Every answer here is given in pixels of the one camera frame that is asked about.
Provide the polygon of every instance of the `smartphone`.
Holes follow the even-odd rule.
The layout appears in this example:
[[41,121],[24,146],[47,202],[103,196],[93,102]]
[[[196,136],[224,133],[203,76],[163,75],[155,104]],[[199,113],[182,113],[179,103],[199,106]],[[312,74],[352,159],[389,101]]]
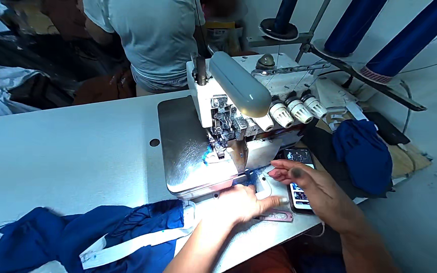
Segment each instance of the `smartphone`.
[[[310,150],[307,148],[284,149],[282,154],[282,158],[284,159],[298,161],[315,169],[313,157]],[[288,185],[288,192],[291,209],[295,213],[313,214],[308,197],[303,189],[301,189],[296,183],[291,183]]]

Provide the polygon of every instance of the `shorts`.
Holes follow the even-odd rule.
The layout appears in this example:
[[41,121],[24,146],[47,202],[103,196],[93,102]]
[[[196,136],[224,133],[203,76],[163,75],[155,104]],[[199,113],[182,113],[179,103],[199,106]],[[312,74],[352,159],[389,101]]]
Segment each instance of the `shorts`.
[[188,90],[188,80],[186,76],[177,79],[161,80],[159,82],[156,82],[136,73],[134,71],[135,68],[132,65],[130,70],[133,73],[133,78],[136,82],[137,87],[145,92],[161,94],[167,92]]

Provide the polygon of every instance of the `blue garment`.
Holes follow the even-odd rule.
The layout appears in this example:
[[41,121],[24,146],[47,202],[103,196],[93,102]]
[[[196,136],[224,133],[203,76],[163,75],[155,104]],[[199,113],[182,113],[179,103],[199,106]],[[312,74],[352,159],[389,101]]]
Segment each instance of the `blue garment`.
[[[0,273],[30,272],[53,260],[68,273],[82,273],[79,255],[107,233],[108,248],[144,234],[183,226],[180,200],[137,208],[100,206],[86,214],[68,216],[34,208],[0,229]],[[175,245],[176,240],[145,246],[126,258],[85,272],[162,272],[174,257]]]
[[337,160],[345,162],[352,184],[370,193],[389,190],[392,158],[372,121],[346,120],[333,133]]

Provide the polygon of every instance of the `white table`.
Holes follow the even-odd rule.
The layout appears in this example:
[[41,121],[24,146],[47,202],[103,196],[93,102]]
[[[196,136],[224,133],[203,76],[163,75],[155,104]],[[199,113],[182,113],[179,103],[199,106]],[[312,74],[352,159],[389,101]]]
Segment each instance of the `white table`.
[[[189,91],[0,117],[0,224],[35,207],[62,214],[100,205],[137,207],[171,199],[164,177],[157,105]],[[286,187],[271,182],[272,194]],[[213,199],[201,198],[198,214]],[[215,271],[225,271],[317,225],[313,215],[293,223],[259,222],[239,227]]]

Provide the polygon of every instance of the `blue thread spool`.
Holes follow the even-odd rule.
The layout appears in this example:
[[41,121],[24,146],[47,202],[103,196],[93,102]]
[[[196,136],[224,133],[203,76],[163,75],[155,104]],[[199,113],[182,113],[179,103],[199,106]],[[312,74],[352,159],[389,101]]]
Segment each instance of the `blue thread spool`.
[[298,0],[282,0],[276,18],[267,18],[260,24],[261,30],[269,37],[277,40],[294,40],[298,29],[289,21]]
[[325,42],[325,51],[347,57],[357,49],[387,0],[352,0]]
[[433,0],[362,68],[361,74],[371,80],[388,83],[436,35],[437,0]]
[[276,20],[274,21],[274,31],[279,34],[285,34],[291,16],[293,16],[294,8],[298,0],[282,0],[279,6]]

